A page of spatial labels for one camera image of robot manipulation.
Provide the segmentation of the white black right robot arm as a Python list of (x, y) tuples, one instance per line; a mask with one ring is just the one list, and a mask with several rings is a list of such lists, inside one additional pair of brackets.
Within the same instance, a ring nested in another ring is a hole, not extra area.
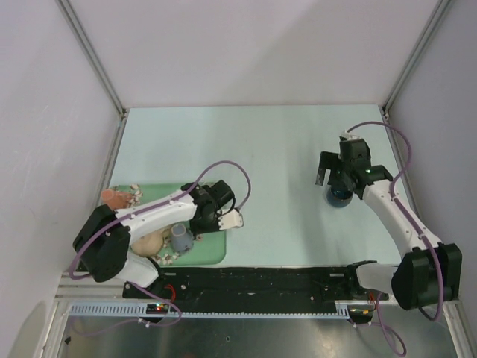
[(401, 261), (385, 265), (361, 261), (344, 281), (355, 299), (371, 289), (393, 295), (404, 310), (443, 304), (458, 297), (462, 253), (433, 234), (392, 187), (393, 176), (371, 163), (368, 144), (359, 136), (342, 134), (337, 153), (322, 151), (316, 183), (327, 185), (337, 201), (357, 196), (379, 218), (390, 234)]

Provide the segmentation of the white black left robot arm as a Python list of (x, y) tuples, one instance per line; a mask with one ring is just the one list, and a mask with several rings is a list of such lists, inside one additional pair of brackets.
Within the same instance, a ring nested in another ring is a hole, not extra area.
[(97, 283), (113, 278), (134, 283), (148, 297), (160, 296), (165, 279), (159, 266), (132, 245), (154, 231), (186, 223), (193, 236), (242, 227), (238, 209), (227, 209), (235, 195), (222, 180), (213, 185), (187, 183), (171, 195), (138, 207), (95, 208), (73, 242), (78, 259)]

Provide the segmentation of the dark blue mug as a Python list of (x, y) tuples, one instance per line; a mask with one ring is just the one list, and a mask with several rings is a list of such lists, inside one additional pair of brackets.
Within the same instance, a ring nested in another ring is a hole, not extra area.
[(342, 208), (350, 204), (353, 192), (341, 185), (330, 185), (326, 191), (326, 200), (332, 207)]

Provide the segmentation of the light blue coffee mug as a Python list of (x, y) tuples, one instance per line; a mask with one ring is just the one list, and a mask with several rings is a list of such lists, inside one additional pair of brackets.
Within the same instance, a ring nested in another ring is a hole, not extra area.
[(171, 227), (171, 247), (178, 254), (191, 251), (194, 241), (192, 232), (183, 223), (177, 223)]

